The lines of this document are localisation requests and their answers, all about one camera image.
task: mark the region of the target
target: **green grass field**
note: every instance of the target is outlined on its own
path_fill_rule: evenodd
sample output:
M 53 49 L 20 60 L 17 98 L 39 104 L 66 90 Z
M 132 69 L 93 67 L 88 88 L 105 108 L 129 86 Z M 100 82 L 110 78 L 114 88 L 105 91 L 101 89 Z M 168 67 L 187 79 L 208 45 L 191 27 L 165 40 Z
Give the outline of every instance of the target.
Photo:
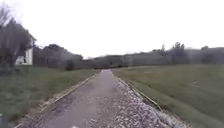
M 224 128 L 224 65 L 131 67 L 113 70 L 195 128 Z
M 9 121 L 24 116 L 54 94 L 97 73 L 97 70 L 60 71 L 20 67 L 20 73 L 0 76 L 0 113 Z

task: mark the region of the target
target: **dirt path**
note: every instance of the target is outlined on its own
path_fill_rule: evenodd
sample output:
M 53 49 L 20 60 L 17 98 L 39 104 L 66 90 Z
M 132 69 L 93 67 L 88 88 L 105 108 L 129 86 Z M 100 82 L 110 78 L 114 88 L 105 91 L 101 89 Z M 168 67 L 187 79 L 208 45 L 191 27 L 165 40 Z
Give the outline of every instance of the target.
M 34 128 L 177 128 L 178 121 L 141 101 L 110 70 L 78 88 Z

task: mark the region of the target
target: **sky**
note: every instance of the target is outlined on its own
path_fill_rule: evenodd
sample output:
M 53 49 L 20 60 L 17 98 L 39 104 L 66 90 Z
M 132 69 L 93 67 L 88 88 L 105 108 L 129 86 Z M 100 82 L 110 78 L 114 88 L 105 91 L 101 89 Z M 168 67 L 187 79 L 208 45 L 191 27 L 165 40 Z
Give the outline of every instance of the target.
M 36 44 L 85 58 L 224 46 L 223 0 L 4 0 Z

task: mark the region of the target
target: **house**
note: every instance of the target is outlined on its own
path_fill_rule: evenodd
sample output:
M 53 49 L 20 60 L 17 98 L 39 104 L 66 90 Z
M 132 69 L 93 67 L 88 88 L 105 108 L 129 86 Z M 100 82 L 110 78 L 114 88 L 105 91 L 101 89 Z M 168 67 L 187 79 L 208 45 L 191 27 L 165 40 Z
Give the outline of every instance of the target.
M 15 65 L 33 65 L 33 45 L 35 41 L 36 39 L 30 35 L 30 44 L 32 47 L 27 49 L 23 55 L 17 57 Z

